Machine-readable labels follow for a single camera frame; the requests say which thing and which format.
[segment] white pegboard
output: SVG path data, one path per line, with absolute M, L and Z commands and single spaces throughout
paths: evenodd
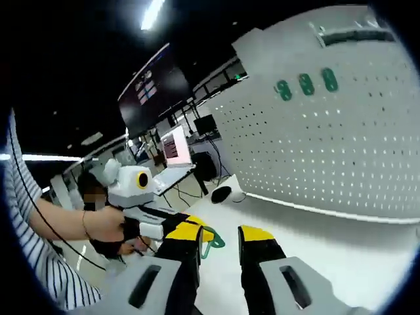
M 399 45 L 336 45 L 275 67 L 208 102 L 242 189 L 331 214 L 420 218 L 419 82 Z M 312 96 L 299 74 L 310 76 Z M 275 91 L 279 80 L 291 100 Z

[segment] computer screen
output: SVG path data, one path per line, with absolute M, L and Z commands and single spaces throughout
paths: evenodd
M 161 142 L 168 166 L 187 166 L 192 164 L 182 126 L 175 127 L 172 131 L 163 135 Z
M 190 86 L 167 44 L 134 76 L 118 98 L 130 138 L 147 131 L 163 119 L 162 114 L 168 109 L 191 96 Z
M 194 120 L 194 125 L 196 125 L 197 132 L 200 136 L 217 129 L 213 115 L 207 115 Z

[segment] computer mouse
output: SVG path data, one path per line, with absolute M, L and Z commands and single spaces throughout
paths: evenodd
M 211 193 L 211 202 L 212 203 L 220 203 L 230 195 L 232 192 L 231 187 L 229 186 L 223 186 L 220 188 L 217 188 Z

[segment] ceiling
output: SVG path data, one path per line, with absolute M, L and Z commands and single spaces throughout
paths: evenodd
M 234 56 L 230 44 L 245 32 L 334 3 L 166 0 L 151 31 L 140 30 L 150 0 L 15 5 L 9 48 L 21 147 L 24 153 L 84 156 L 124 133 L 117 98 L 164 44 L 172 44 L 193 87 Z M 96 132 L 104 136 L 81 145 Z M 47 186 L 68 164 L 29 166 Z

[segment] green object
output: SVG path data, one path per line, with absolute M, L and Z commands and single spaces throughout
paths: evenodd
M 210 226 L 203 226 L 203 229 L 206 230 L 206 231 L 208 231 L 208 232 L 210 232 L 210 233 L 213 233 L 213 235 L 215 236 L 213 238 L 213 240 L 210 241 L 207 244 L 207 247 L 205 248 L 204 254 L 201 254 L 201 259 L 206 259 L 207 256 L 209 255 L 210 248 L 212 248 L 212 247 L 214 247 L 214 248 L 222 248 L 226 244 L 223 241 L 223 239 L 220 237 L 220 235 L 217 234 L 217 232 L 215 231 L 214 228 L 211 228 Z
M 329 92 L 337 92 L 339 84 L 335 78 L 333 70 L 324 68 L 321 70 L 322 78 L 324 79 L 325 87 Z
M 301 85 L 303 94 L 306 96 L 310 96 L 315 93 L 314 84 L 307 73 L 299 74 L 299 84 Z
M 286 81 L 280 80 L 274 87 L 276 93 L 280 94 L 284 101 L 291 100 L 291 91 Z

